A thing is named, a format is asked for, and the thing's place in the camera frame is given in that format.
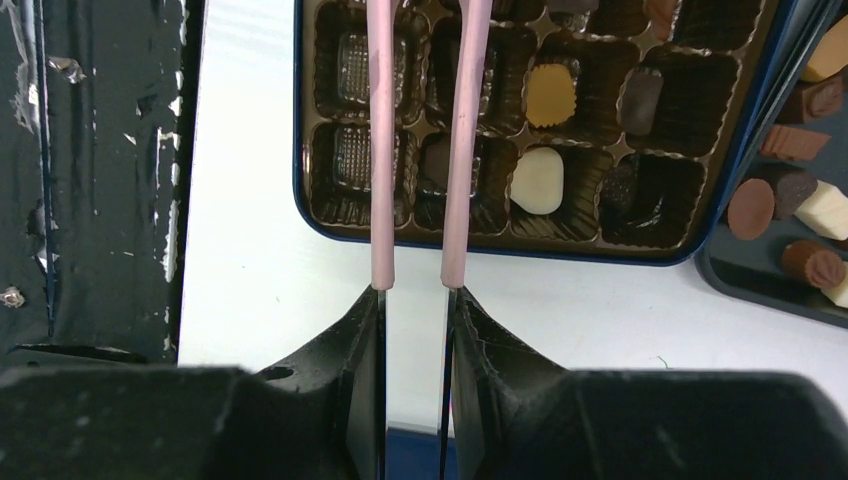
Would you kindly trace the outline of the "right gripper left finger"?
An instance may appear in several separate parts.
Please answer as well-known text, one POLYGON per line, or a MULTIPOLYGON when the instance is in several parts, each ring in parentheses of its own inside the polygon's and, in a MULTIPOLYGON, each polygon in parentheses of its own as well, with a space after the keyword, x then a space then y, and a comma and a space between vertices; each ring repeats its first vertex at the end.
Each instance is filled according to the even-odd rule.
POLYGON ((5 479, 381 479, 384 292, 260 372, 21 366, 1 373, 5 479))

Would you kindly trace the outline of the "blue chocolate box with insert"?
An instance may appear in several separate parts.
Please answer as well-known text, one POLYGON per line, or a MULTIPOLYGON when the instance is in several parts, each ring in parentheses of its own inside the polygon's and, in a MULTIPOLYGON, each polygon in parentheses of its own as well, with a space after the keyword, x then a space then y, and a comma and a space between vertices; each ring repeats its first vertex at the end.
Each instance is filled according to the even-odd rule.
MULTIPOLYGON (((295 1, 304 220, 370 236, 368 7, 295 1)), ((389 1, 396 245, 441 248, 468 1, 389 1)), ((666 266, 718 221, 799 1, 491 1, 470 178, 469 250, 666 266), (537 112, 574 108, 542 125, 537 112), (513 198, 530 152, 560 159, 550 213, 513 198)))

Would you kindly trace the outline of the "pink tongs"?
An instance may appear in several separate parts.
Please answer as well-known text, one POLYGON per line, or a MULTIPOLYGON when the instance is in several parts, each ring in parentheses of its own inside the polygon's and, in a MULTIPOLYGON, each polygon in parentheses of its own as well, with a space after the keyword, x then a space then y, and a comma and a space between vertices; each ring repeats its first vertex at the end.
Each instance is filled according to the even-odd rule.
MULTIPOLYGON (((371 144, 371 287, 376 292, 376 367, 386 366, 386 301, 395 282, 393 152, 395 134, 393 29, 395 1, 371 1, 367 10, 371 144)), ((465 285, 470 222, 470 187, 481 79, 492 4, 462 1, 461 39, 453 102, 449 176, 441 260, 447 289, 446 313, 453 314, 465 285)))

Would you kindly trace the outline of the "blue box lid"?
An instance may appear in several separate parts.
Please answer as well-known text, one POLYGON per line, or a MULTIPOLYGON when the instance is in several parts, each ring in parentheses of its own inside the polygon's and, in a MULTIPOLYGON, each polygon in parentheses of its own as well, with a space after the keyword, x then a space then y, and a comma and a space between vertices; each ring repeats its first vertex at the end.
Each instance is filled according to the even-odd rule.
POLYGON ((440 479, 440 437, 436 433, 390 427, 386 443, 386 479, 440 479))

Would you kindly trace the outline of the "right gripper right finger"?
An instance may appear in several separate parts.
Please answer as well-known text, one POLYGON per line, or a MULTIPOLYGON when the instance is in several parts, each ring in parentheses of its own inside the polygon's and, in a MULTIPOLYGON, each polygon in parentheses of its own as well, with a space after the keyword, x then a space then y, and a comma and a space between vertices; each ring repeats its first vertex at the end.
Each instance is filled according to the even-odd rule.
POLYGON ((568 370, 466 289, 450 313, 463 479, 843 479, 847 426, 808 379, 568 370))

